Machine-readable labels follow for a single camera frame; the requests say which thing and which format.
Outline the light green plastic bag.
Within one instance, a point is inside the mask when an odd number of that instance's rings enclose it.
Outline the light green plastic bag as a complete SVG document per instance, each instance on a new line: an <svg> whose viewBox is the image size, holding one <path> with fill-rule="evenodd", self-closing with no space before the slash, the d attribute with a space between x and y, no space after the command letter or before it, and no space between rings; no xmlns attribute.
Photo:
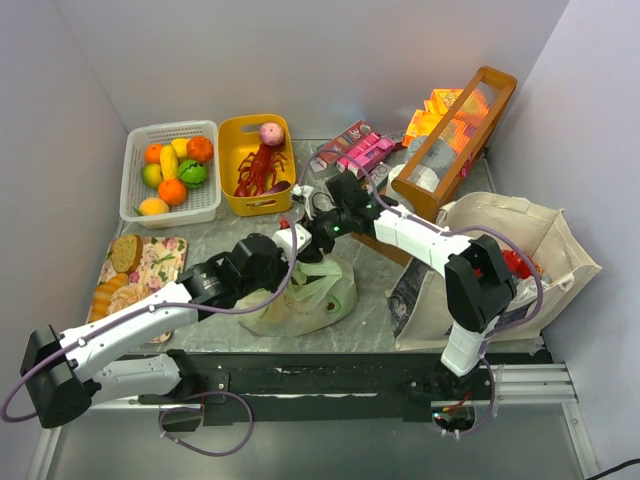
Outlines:
<svg viewBox="0 0 640 480"><path fill-rule="evenodd" d="M341 321L354 310L356 302L352 266L328 255L319 263L297 263L292 279L277 299L235 319L260 336L298 337Z"/></svg>

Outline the wooden snack tray box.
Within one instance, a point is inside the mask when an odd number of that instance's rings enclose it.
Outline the wooden snack tray box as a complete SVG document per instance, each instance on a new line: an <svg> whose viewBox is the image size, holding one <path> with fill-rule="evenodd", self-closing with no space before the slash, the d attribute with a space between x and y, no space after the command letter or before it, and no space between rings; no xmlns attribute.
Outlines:
<svg viewBox="0 0 640 480"><path fill-rule="evenodd" d="M453 200L480 158L516 86L514 76L483 66L464 89L449 94L448 104L440 94L434 94L431 105L438 109L439 122L386 189L401 195L419 217L435 220L439 208ZM410 176L437 158L445 161L446 169L430 192Z"/></svg>

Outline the large red snack bag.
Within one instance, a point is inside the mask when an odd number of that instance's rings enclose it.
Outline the large red snack bag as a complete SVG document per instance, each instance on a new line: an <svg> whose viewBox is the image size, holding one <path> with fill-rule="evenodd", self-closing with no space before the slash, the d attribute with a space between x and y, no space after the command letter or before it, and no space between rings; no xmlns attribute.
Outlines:
<svg viewBox="0 0 640 480"><path fill-rule="evenodd" d="M516 280L525 280L532 276L532 270L515 251L502 250L501 253L509 271Z"/></svg>

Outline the beige canvas tote bag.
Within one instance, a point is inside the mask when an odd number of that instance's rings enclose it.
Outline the beige canvas tote bag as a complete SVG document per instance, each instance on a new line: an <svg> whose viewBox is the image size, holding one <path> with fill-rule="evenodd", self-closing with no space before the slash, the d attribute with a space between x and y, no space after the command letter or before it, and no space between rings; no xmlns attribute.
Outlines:
<svg viewBox="0 0 640 480"><path fill-rule="evenodd" d="M496 243L474 248L470 282L476 293L490 284L511 293L496 324L497 342L536 339L601 271L572 235L564 215L524 198L474 192L440 209L437 225L465 230ZM446 345L453 318L446 280L424 262L408 261L387 303L397 350Z"/></svg>

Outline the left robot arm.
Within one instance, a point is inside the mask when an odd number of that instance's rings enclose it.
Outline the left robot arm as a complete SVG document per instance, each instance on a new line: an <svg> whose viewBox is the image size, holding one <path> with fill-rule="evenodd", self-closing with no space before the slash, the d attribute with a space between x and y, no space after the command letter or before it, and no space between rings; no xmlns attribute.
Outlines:
<svg viewBox="0 0 640 480"><path fill-rule="evenodd" d="M273 237L252 233L229 252L195 264L146 299L92 324L58 333L52 326L29 337L20 374L34 418L55 428L78 418L107 391L100 370L159 334L209 314L237 314L235 304L264 289L279 296L296 261L317 263L321 249L302 227Z"/></svg>

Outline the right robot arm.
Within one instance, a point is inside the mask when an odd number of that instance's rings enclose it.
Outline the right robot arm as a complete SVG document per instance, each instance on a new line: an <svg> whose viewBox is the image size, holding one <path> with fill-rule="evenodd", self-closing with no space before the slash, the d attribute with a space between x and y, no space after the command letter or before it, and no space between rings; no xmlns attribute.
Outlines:
<svg viewBox="0 0 640 480"><path fill-rule="evenodd" d="M327 253L336 238L358 233L404 251L439 274L453 319L441 363L458 377L469 374L516 294L496 240L488 235L474 239L423 220L377 192L367 192L350 172L334 176L326 188L333 204L327 211L314 208L313 187L292 189L292 198L305 205L303 224L311 234L310 247Z"/></svg>

